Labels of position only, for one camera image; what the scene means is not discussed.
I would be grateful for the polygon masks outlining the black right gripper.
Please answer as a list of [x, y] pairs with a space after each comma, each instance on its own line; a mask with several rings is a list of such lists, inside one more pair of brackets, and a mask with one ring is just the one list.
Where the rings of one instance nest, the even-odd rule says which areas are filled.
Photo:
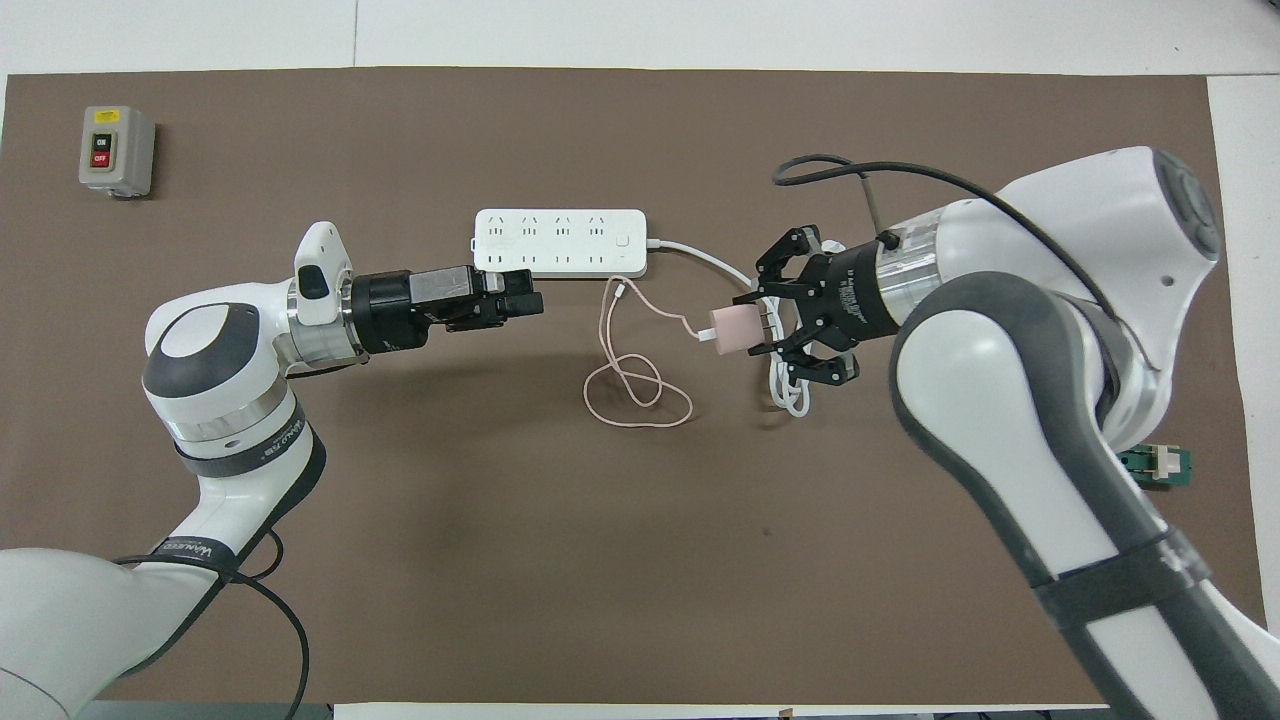
[[[861, 341], [897, 334], [900, 324], [886, 307], [876, 275], [879, 247], [861, 245], [837, 254], [819, 251], [820, 232], [817, 228], [790, 229], [756, 259], [756, 292], [762, 296], [806, 296], [796, 301], [803, 324], [813, 325], [815, 341], [828, 348], [852, 348]], [[809, 259], [799, 278], [783, 278], [783, 270], [794, 258]], [[750, 347], [750, 355], [769, 354], [780, 360], [785, 365], [786, 382], [792, 387], [799, 387], [801, 380], [841, 386], [859, 377], [852, 350], [819, 359], [804, 348], [810, 340], [796, 334], [762, 342]]]

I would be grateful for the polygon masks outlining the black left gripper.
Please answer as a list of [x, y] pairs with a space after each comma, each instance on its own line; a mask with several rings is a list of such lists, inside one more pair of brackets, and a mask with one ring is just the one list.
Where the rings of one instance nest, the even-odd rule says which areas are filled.
[[484, 272], [462, 265], [362, 274], [349, 292], [351, 320], [370, 354], [420, 348], [431, 325], [480, 331], [541, 313], [544, 299], [534, 293], [529, 269]]

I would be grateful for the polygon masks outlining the pink charger adapter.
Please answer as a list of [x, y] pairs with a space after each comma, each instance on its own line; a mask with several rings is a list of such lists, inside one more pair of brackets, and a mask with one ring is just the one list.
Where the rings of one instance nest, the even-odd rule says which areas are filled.
[[762, 314], [755, 304], [735, 304], [710, 311], [710, 327], [700, 333], [719, 355], [744, 351], [765, 342]]

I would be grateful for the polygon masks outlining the white power strip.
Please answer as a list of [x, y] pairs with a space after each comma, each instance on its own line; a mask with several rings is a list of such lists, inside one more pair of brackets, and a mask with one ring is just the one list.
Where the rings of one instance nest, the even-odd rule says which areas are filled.
[[536, 279], [641, 277], [646, 218], [637, 209], [483, 209], [471, 250], [484, 272], [530, 270]]

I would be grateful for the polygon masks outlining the brown table mat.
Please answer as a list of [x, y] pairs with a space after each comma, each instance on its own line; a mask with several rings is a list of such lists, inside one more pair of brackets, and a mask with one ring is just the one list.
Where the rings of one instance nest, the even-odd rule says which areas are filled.
[[[84, 109], [156, 123], [150, 195], [78, 181]], [[151, 311], [289, 275], [333, 222], [360, 273], [468, 263], [484, 208], [637, 208], [748, 270], [870, 232], [809, 152], [988, 190], [1151, 145], [1220, 195], [1197, 77], [477, 68], [13, 76], [0, 142], [0, 544], [143, 552], [195, 478], [143, 395]], [[902, 432], [891, 342], [777, 413], [767, 361], [621, 302], [616, 342], [694, 398], [667, 430], [584, 407], [602, 283], [301, 380], [328, 450], [269, 578], [311, 701], [1074, 705], [1097, 694], [980, 510]]]

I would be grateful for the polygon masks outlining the green knife switch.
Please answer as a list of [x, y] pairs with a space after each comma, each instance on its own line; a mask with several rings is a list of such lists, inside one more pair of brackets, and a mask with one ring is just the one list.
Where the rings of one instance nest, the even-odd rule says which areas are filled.
[[1192, 455], [1175, 445], [1135, 445], [1117, 455], [1129, 477], [1143, 489], [1188, 487]]

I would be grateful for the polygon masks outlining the grey on-off switch box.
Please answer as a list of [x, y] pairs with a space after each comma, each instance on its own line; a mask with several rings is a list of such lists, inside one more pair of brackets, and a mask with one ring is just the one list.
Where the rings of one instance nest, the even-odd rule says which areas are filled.
[[84, 109], [79, 140], [78, 181], [88, 190], [116, 199], [150, 195], [156, 123], [124, 105]]

